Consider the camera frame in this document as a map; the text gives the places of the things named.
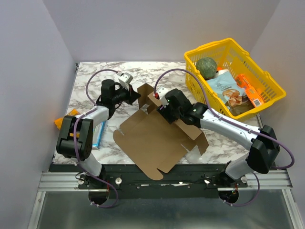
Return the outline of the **brown cardboard box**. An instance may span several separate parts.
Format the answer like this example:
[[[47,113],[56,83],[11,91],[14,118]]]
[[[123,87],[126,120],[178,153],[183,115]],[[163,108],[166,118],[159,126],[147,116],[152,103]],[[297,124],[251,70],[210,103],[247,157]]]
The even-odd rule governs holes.
[[[153,87],[138,87],[139,110],[125,120],[113,138],[120,149],[150,179],[162,180],[187,153],[198,147],[203,155],[209,144],[202,130],[181,120],[169,124],[157,112],[161,102],[153,95]]]

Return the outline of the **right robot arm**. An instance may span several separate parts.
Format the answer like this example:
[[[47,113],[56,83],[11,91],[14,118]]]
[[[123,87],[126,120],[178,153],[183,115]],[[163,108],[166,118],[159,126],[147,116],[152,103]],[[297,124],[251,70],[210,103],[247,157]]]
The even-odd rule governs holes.
[[[178,89],[157,89],[155,97],[161,101],[157,111],[168,123],[181,120],[186,125],[217,132],[239,143],[249,151],[237,160],[226,163],[216,175],[216,183],[230,187],[245,174],[258,172],[267,174],[279,154],[279,144],[275,142],[274,129],[264,125],[263,128],[246,125],[231,118],[223,119],[214,109],[197,102],[192,104],[184,93]]]

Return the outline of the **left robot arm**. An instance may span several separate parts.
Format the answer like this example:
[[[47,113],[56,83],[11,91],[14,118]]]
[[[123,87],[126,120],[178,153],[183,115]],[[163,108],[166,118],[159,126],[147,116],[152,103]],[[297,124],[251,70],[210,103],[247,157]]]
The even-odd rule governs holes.
[[[141,97],[133,90],[131,80],[103,80],[101,95],[91,110],[81,115],[66,115],[63,118],[56,151],[65,158],[73,158],[77,165],[91,174],[89,183],[94,188],[102,188],[106,177],[102,174],[102,164],[92,154],[93,129],[109,120],[123,102],[132,105]]]

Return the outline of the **blue toothpaste box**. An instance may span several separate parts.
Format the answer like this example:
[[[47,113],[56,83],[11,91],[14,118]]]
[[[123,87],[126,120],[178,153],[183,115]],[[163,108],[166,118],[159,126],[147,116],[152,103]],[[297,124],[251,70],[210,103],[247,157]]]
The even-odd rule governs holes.
[[[98,124],[93,129],[93,139],[92,139],[92,147],[94,149],[99,149],[102,142],[103,132],[106,126],[106,121]]]

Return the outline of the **orange snack box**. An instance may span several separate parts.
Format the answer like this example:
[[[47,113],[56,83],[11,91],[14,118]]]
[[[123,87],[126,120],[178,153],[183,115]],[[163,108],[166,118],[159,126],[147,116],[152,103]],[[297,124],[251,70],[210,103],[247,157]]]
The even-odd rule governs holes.
[[[254,107],[259,107],[265,103],[258,91],[248,82],[244,74],[240,74],[235,78],[237,85],[244,88],[245,93]]]

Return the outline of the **green round melon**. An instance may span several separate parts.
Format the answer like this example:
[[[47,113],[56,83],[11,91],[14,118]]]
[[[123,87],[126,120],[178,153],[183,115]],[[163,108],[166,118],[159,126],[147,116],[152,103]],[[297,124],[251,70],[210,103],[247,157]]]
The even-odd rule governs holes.
[[[195,66],[205,80],[213,79],[217,72],[217,63],[211,57],[201,58]]]

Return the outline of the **white orange bottle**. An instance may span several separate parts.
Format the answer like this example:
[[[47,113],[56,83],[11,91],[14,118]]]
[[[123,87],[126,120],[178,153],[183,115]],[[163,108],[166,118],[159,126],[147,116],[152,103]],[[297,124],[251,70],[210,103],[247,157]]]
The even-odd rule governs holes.
[[[215,77],[217,78],[219,75],[224,74],[224,73],[226,73],[226,72],[229,72],[229,70],[228,70],[228,69],[222,69],[221,67],[219,67],[219,68],[217,69],[217,72],[216,72],[216,74],[215,74]]]

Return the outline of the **light blue snack pouch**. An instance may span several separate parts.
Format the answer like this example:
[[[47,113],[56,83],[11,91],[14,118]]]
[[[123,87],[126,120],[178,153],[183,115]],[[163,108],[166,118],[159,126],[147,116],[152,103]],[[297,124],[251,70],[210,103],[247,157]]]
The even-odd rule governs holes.
[[[210,79],[207,83],[228,109],[241,105],[243,97],[246,96],[244,88],[237,85],[230,72]]]

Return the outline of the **yellow plastic basket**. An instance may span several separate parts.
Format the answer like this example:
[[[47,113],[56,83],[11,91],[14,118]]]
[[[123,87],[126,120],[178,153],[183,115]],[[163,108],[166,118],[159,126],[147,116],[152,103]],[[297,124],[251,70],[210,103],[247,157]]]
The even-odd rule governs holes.
[[[223,115],[250,119],[286,97],[285,90],[263,71],[234,39],[210,42],[184,54],[185,83],[198,102],[209,102]]]

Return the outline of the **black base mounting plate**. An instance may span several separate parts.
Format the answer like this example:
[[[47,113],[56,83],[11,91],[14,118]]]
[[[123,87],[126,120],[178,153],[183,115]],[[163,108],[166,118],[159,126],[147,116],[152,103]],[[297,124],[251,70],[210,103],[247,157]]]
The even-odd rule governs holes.
[[[104,165],[98,180],[74,165],[51,165],[39,188],[46,191],[85,192],[90,201],[118,199],[224,198],[234,202],[242,191],[274,190],[288,185],[285,173],[271,170],[221,179],[224,164],[175,165],[161,180],[148,178],[136,165]]]

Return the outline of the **orange candy bag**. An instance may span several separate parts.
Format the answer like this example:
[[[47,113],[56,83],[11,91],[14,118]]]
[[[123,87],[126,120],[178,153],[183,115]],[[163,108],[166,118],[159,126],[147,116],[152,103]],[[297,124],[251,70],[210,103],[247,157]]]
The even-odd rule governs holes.
[[[76,116],[76,115],[80,115],[80,114],[81,113],[79,111],[77,111],[76,109],[72,109],[70,112],[67,113],[67,115],[69,115],[69,116]],[[59,130],[61,129],[62,122],[63,122],[63,117],[54,121],[55,125],[57,126],[57,128]]]

